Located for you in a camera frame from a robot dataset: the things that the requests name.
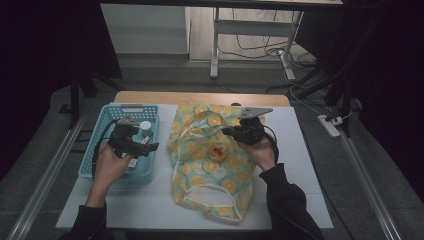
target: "sleeve cuff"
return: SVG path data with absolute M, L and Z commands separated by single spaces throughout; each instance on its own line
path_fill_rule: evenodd
M 78 216 L 72 227 L 72 233 L 78 233 L 79 236 L 90 237 L 93 232 L 102 228 L 106 224 L 106 205 L 103 208 L 91 208 L 81 205 Z
M 278 163 L 275 167 L 259 174 L 259 177 L 271 188 L 284 188 L 290 185 L 284 171 L 284 163 Z

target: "white wall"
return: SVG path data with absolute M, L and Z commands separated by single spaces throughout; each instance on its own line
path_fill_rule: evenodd
M 188 7 L 101 4 L 116 53 L 187 54 Z

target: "plastic bag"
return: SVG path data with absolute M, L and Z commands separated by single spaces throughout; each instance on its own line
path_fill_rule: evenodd
M 221 131 L 229 126 L 227 122 L 237 125 L 240 112 L 241 108 L 221 105 L 178 106 L 168 141 L 177 204 L 223 219 L 244 218 L 252 197 L 255 165 Z

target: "table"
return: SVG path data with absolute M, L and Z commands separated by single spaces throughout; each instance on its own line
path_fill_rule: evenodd
M 259 168 L 253 174 L 254 194 L 248 213 L 246 218 L 238 224 L 229 224 L 174 203 L 171 188 L 173 167 L 166 142 L 174 120 L 176 103 L 180 101 L 272 107 L 274 111 L 265 116 L 266 125 L 271 127 L 278 137 L 279 161 L 284 161 L 289 181 L 298 184 L 305 191 L 308 211 L 318 226 L 333 227 L 294 110 L 285 96 L 124 91 L 116 95 L 115 103 L 159 105 L 158 142 L 160 145 L 156 152 L 153 180 L 150 184 L 115 184 L 111 187 L 106 200 L 109 228 L 161 231 L 271 229 L 266 207 L 266 185 L 258 176 Z M 78 206 L 85 203 L 90 186 L 91 183 L 88 180 L 77 179 L 56 227 L 72 227 Z

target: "wooden table edge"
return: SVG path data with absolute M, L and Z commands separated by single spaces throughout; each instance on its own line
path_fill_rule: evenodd
M 242 106 L 290 107 L 285 95 L 273 94 L 121 91 L 114 99 L 115 103 L 178 104 L 185 101 L 228 106 L 239 103 Z

